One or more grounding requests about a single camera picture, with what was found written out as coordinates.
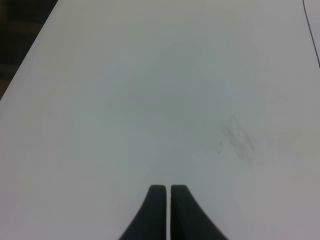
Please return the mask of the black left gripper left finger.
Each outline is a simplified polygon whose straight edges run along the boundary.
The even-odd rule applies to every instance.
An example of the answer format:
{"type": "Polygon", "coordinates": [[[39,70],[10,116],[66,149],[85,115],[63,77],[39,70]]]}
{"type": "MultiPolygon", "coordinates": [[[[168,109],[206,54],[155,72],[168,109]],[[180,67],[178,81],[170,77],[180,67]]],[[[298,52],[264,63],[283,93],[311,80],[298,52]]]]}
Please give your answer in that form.
{"type": "Polygon", "coordinates": [[[167,238],[167,191],[151,185],[135,217],[121,240],[165,240],[167,238]]]}

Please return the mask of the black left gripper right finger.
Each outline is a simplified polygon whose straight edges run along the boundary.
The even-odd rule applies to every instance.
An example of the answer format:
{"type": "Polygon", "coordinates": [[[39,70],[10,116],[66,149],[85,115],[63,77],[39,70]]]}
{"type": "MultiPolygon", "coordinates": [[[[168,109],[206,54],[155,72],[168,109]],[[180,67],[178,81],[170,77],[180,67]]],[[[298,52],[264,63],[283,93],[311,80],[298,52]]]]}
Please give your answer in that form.
{"type": "Polygon", "coordinates": [[[172,240],[227,240],[186,185],[171,186],[172,240]]]}

